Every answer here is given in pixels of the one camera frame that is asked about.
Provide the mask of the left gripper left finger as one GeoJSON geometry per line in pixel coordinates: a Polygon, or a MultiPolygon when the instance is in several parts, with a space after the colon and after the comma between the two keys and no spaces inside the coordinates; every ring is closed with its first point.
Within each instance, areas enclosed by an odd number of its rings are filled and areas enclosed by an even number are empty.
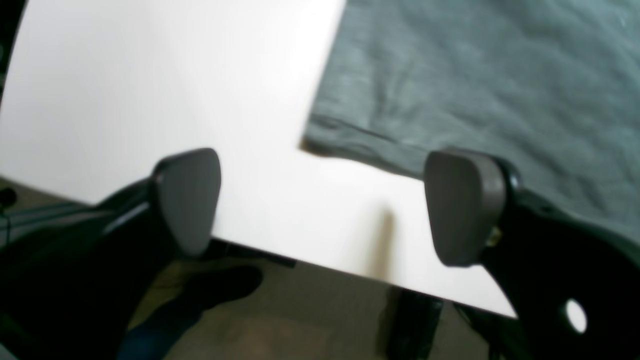
{"type": "Polygon", "coordinates": [[[114,360],[148,287],[206,252],[222,182],[211,148],[1,251],[1,345],[19,360],[114,360]]]}

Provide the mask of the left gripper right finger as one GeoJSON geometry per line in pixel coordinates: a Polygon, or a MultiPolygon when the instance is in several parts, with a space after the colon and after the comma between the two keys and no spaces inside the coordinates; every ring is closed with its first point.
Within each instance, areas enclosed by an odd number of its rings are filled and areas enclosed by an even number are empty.
{"type": "Polygon", "coordinates": [[[430,152],[423,185],[435,253],[483,266],[516,313],[535,357],[639,358],[639,245],[580,221],[525,189],[500,157],[430,152]]]}

